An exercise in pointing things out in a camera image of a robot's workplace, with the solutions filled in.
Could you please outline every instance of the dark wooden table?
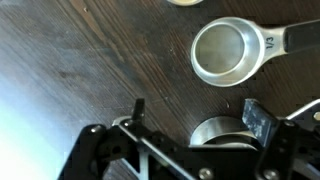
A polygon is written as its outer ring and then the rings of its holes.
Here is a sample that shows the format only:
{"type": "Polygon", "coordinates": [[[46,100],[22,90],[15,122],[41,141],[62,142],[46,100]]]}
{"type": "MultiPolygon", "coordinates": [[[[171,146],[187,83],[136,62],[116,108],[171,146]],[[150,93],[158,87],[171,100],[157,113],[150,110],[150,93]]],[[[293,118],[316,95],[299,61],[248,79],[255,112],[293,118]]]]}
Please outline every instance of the dark wooden table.
{"type": "MultiPolygon", "coordinates": [[[[320,48],[217,88],[193,72],[191,44],[219,17],[274,27],[319,19],[319,9],[318,0],[0,0],[1,179],[55,179],[82,127],[110,127],[138,97],[145,125],[182,145],[207,118],[241,117],[245,98],[290,114],[320,95],[320,48]]],[[[120,162],[105,178],[135,179],[120,162]]]]}

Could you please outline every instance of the bolt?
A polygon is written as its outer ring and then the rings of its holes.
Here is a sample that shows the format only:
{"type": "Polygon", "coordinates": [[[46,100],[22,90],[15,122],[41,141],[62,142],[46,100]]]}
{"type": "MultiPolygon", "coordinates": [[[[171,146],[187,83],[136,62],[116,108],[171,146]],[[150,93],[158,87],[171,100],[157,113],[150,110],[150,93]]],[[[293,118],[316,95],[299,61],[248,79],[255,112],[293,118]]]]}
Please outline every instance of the bolt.
{"type": "Polygon", "coordinates": [[[268,180],[279,180],[279,173],[277,170],[267,169],[263,171],[263,175],[268,180]]]}
{"type": "Polygon", "coordinates": [[[125,126],[130,126],[132,123],[133,123],[133,121],[130,119],[130,120],[126,121],[126,122],[124,123],[124,125],[125,125],[125,126]]]}
{"type": "Polygon", "coordinates": [[[199,171],[199,177],[203,180],[210,180],[214,178],[213,172],[208,168],[202,168],[199,171]]]}
{"type": "Polygon", "coordinates": [[[97,125],[97,126],[95,126],[94,128],[91,129],[91,132],[92,132],[92,133],[96,133],[96,132],[98,132],[100,129],[101,129],[101,126],[100,126],[100,125],[97,125]]]}
{"type": "Polygon", "coordinates": [[[316,121],[320,121],[320,112],[316,112],[316,113],[313,115],[313,118],[314,118],[316,121]]]}
{"type": "Polygon", "coordinates": [[[287,125],[287,126],[290,126],[290,127],[293,127],[294,126],[294,123],[292,121],[284,121],[284,124],[287,125]]]}

